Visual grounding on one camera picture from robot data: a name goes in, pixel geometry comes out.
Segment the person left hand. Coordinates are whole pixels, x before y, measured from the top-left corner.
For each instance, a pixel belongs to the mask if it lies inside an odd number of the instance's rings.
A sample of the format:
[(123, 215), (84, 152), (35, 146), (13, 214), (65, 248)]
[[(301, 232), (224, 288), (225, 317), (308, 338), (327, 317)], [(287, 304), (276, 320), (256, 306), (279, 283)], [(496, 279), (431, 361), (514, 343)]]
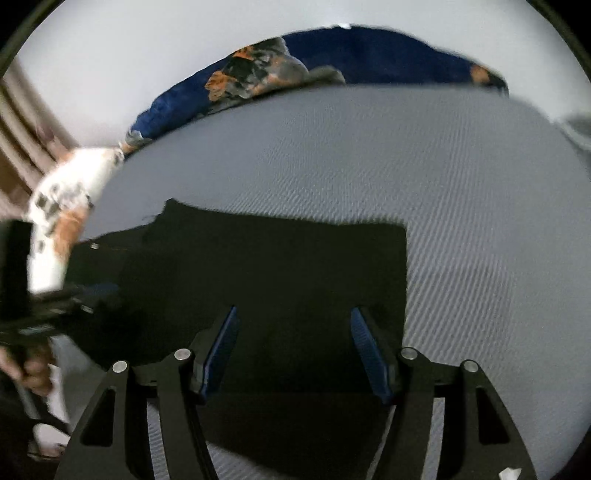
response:
[(48, 343), (37, 344), (27, 350), (24, 361), (17, 361), (13, 353), (1, 347), (1, 371), (35, 395), (47, 397), (53, 391), (51, 365), (56, 364)]

